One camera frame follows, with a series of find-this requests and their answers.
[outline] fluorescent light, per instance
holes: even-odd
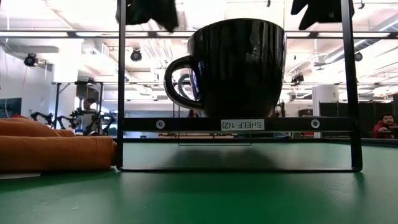
[[[390,35],[390,32],[354,32],[353,37],[355,39],[371,39],[382,38]],[[332,38],[343,38],[342,32],[320,32],[317,37],[332,37]]]
[[[107,102],[117,102],[117,99],[114,100],[103,100],[103,101],[107,101]],[[124,99],[124,101],[128,101],[128,102],[153,102],[155,101],[155,99]]]
[[[288,38],[294,38],[294,37],[308,37],[310,35],[310,32],[286,32],[286,36]]]
[[[398,92],[398,86],[383,86],[374,89],[375,96],[392,95]]]
[[[79,37],[118,37],[119,32],[76,32]]]
[[[0,32],[0,37],[68,37],[66,32]]]

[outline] shelf label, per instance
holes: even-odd
[[[223,119],[222,131],[261,131],[265,130],[264,119]]]

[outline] person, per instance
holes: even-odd
[[[95,103],[95,99],[94,98],[85,99],[84,102],[83,102],[84,111],[96,113],[97,110],[91,108],[91,105],[93,103]],[[94,113],[83,114],[83,115],[79,116],[77,118],[77,120],[76,120],[76,125],[77,126],[81,125],[84,134],[89,134],[92,131],[97,131],[98,132],[98,122],[95,122],[92,125],[90,130],[87,130],[87,127],[93,122],[93,118],[95,117]]]
[[[194,110],[189,110],[188,118],[199,118],[198,112]]]
[[[397,126],[394,123],[394,115],[391,113],[382,114],[380,121],[378,121],[377,124],[373,127],[373,138],[394,138],[394,135],[380,133],[383,131],[390,131],[389,128],[394,126]]]

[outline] red shirt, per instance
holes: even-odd
[[[389,127],[397,126],[397,124],[386,125],[383,121],[377,122],[377,125],[373,127],[373,138],[384,138],[384,139],[392,139],[393,137],[390,134],[379,134],[379,129],[382,127],[389,128]]]

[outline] green surface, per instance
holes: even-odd
[[[281,146],[288,152],[297,145]],[[347,161],[341,157],[349,150],[299,148],[292,155],[332,150],[322,157],[328,161]],[[398,150],[363,147],[363,154],[356,174],[110,171],[0,180],[0,223],[398,223]]]

